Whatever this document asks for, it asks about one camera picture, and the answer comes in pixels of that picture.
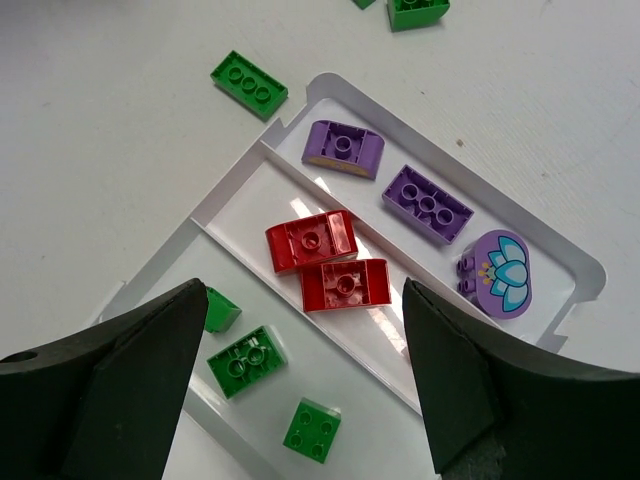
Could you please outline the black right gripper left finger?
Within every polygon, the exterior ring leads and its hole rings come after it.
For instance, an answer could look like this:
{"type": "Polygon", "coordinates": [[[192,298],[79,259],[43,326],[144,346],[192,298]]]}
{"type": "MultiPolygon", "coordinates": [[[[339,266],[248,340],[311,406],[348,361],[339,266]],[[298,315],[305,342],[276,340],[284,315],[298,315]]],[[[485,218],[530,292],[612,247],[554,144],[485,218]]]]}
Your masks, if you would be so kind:
{"type": "Polygon", "coordinates": [[[159,479],[208,309],[191,279],[1,361],[4,479],[159,479]]]}

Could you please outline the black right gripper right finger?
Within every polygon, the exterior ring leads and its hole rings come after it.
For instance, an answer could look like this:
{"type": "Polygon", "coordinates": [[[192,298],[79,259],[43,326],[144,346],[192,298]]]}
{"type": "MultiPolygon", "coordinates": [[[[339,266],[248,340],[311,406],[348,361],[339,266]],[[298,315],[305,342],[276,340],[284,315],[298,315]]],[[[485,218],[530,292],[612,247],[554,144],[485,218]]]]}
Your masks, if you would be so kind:
{"type": "Polygon", "coordinates": [[[639,377],[540,349],[418,281],[403,288],[409,358],[444,479],[635,479],[639,377]]]}

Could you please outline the purple flower lego piece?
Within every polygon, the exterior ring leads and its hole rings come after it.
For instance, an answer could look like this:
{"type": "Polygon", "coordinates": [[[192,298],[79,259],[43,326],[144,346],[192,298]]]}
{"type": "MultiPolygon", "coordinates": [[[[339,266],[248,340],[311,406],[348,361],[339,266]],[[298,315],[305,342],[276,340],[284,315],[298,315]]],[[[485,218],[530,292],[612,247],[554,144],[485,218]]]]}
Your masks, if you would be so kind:
{"type": "Polygon", "coordinates": [[[514,232],[483,234],[456,262],[456,273],[457,292],[494,319],[516,318],[532,301],[529,250],[514,232]]]}

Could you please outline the green rounded lego piece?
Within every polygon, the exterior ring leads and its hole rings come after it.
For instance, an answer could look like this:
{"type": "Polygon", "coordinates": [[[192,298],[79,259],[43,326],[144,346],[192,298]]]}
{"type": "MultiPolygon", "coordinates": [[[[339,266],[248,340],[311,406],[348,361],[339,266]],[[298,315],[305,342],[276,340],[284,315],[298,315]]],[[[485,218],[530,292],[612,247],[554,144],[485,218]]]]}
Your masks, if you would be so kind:
{"type": "Polygon", "coordinates": [[[224,333],[229,330],[242,310],[212,287],[206,288],[208,309],[204,329],[208,333],[224,333]]]}

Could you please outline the tiny green lego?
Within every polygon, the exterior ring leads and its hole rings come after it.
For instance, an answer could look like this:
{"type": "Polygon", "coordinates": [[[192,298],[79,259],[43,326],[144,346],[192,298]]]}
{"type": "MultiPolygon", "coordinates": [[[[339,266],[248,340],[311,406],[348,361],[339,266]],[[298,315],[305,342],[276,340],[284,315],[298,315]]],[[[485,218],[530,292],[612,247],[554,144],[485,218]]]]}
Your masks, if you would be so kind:
{"type": "Polygon", "coordinates": [[[272,329],[263,325],[206,360],[224,397],[231,399],[287,364],[272,329]]]}

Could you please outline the red flower lego piece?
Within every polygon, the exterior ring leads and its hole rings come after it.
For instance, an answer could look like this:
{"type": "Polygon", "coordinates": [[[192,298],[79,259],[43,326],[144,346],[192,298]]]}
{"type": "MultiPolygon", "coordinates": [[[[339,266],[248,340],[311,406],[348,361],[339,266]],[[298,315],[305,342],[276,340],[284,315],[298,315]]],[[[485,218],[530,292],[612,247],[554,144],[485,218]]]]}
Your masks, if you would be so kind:
{"type": "Polygon", "coordinates": [[[304,312],[374,307],[391,303],[384,259],[326,262],[299,273],[304,312]]]}

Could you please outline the dark purple lego brick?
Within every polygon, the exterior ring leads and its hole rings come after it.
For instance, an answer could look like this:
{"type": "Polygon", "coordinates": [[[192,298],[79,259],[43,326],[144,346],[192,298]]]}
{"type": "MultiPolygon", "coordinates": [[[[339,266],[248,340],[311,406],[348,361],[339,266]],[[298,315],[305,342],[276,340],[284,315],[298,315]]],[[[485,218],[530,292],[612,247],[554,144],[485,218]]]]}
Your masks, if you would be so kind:
{"type": "Polygon", "coordinates": [[[474,211],[420,172],[403,166],[381,198],[399,219],[438,245],[451,245],[474,211]]]}

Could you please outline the red lego brick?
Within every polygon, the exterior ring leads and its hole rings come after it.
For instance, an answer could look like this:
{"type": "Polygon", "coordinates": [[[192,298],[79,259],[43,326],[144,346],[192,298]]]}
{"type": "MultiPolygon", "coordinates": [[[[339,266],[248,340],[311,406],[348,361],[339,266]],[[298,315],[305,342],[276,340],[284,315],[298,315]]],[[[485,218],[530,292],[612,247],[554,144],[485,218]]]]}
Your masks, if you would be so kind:
{"type": "Polygon", "coordinates": [[[345,209],[284,222],[268,228],[265,235],[276,274],[355,258],[358,253],[352,217],[345,209]]]}

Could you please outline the green lego plate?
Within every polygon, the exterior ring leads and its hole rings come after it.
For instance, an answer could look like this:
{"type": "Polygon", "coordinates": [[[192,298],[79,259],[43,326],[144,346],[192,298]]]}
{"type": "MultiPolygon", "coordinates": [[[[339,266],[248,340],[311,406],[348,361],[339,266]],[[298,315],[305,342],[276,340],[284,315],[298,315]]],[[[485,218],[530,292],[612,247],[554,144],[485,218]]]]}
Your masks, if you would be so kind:
{"type": "Polygon", "coordinates": [[[213,83],[262,121],[288,98],[288,88],[232,50],[211,72],[213,83]]]}

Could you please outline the small green lego square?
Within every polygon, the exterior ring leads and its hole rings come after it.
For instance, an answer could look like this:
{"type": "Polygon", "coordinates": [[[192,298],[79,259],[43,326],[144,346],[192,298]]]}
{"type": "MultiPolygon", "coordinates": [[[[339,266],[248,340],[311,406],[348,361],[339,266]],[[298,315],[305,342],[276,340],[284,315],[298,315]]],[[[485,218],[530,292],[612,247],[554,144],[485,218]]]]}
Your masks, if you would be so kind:
{"type": "Polygon", "coordinates": [[[364,10],[371,6],[375,0],[353,0],[353,2],[358,8],[364,10]]]}

